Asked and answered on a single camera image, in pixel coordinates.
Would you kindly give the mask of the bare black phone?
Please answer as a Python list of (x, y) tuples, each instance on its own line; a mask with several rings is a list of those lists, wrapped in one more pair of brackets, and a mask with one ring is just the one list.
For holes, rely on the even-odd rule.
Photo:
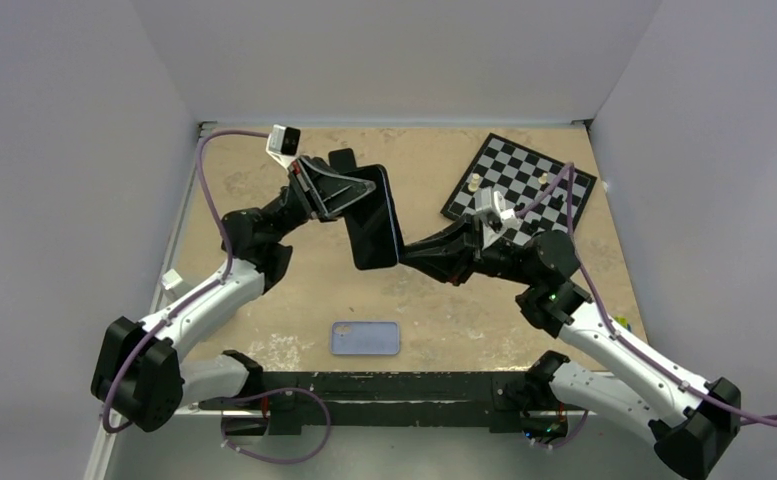
[(327, 160), (329, 166), (339, 174), (347, 174), (357, 169), (357, 161), (352, 148), (329, 151)]

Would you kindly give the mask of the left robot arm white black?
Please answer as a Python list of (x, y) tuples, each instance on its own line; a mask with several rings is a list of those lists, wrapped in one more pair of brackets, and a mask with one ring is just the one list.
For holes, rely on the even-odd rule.
[(283, 238), (310, 220), (332, 222), (373, 198), (375, 180), (342, 174), (320, 158), (300, 157), (287, 186), (261, 208), (219, 220), (225, 262), (169, 306), (139, 321), (120, 317), (106, 329), (91, 384), (108, 433), (162, 427), (180, 407), (226, 398), (248, 409), (261, 399), (257, 364), (237, 352), (187, 363), (187, 354), (285, 276), (293, 249)]

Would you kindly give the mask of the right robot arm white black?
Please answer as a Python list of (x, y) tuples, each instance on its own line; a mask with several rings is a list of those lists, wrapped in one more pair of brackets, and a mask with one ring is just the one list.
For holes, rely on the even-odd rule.
[(561, 359), (528, 376), (525, 392), (540, 407), (556, 400), (594, 411), (651, 443), (657, 457), (684, 479), (705, 479), (739, 434), (741, 391), (730, 380), (708, 380), (664, 357), (602, 312), (598, 294), (572, 277), (581, 265), (562, 231), (522, 245), (483, 240), (488, 227), (464, 216), (402, 248), (400, 262), (442, 283), (465, 283), (475, 273), (525, 285), (515, 298), (521, 314), (598, 361), (610, 377), (588, 379)]

